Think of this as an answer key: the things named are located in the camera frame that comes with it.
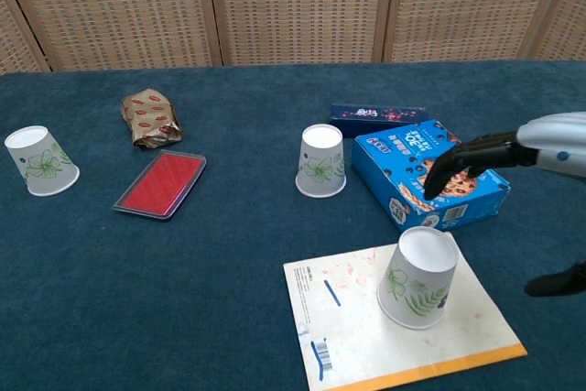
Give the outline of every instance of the upside-down paper cup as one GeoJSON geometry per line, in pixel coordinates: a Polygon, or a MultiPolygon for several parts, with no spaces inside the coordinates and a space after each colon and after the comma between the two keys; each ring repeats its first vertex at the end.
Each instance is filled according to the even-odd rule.
{"type": "Polygon", "coordinates": [[[346,185],[342,132],[333,125],[316,124],[303,131],[295,184],[309,197],[338,194],[346,185]]]}
{"type": "Polygon", "coordinates": [[[65,191],[80,176],[49,130],[42,125],[21,128],[4,141],[8,153],[34,196],[65,191]]]}
{"type": "Polygon", "coordinates": [[[458,255],[455,242],[437,229],[417,226],[404,231],[378,285],[378,304],[386,316],[415,330],[437,324],[458,255]]]}

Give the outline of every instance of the crumpled wrapper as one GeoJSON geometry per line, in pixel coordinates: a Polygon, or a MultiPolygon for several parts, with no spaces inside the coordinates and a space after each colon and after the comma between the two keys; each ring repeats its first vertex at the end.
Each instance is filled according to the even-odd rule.
{"type": "Polygon", "coordinates": [[[162,147],[179,142],[183,137],[173,104],[153,89],[124,98],[122,117],[128,123],[132,143],[137,147],[162,147]]]}

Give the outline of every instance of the robotic hand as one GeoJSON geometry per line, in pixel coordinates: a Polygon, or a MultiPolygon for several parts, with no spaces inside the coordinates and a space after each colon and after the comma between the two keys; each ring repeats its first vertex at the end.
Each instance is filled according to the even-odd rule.
{"type": "MultiPolygon", "coordinates": [[[[481,136],[459,144],[434,162],[424,183],[426,200],[435,199],[452,176],[468,169],[476,178],[487,168],[537,166],[586,181],[586,112],[551,114],[521,125],[516,132],[481,136]]],[[[526,285],[532,296],[586,290],[586,262],[565,272],[538,277],[526,285]]]]}

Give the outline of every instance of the blue tablecloth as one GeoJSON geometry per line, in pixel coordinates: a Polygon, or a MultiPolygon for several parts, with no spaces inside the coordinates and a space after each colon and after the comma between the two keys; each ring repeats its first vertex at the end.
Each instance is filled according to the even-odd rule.
{"type": "MultiPolygon", "coordinates": [[[[326,200],[298,193],[301,132],[327,122],[331,102],[427,106],[469,140],[586,110],[586,63],[0,77],[2,135],[45,125],[81,169],[71,189],[37,198],[0,155],[0,389],[306,389],[282,264],[399,236],[350,166],[350,140],[346,189],[326,200]],[[157,154],[132,147],[119,110],[148,87],[184,127],[169,148],[208,159],[169,222],[112,210],[157,154]]],[[[529,355],[404,389],[586,387],[586,295],[523,292],[586,259],[586,189],[536,168],[502,174],[513,190],[500,214],[454,236],[529,355]]]]}

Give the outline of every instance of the woven screen panel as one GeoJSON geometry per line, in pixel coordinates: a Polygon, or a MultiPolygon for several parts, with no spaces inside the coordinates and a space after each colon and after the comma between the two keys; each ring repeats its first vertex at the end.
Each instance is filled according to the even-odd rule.
{"type": "Polygon", "coordinates": [[[15,0],[0,0],[0,73],[48,71],[15,0]]]}
{"type": "Polygon", "coordinates": [[[586,0],[561,0],[537,57],[586,60],[586,0]]]}
{"type": "Polygon", "coordinates": [[[373,57],[378,0],[214,0],[214,5],[223,59],[229,64],[373,57]]]}
{"type": "Polygon", "coordinates": [[[212,65],[202,0],[24,1],[57,70],[212,65]]]}
{"type": "Polygon", "coordinates": [[[399,0],[389,11],[384,59],[513,59],[538,2],[399,0]]]}

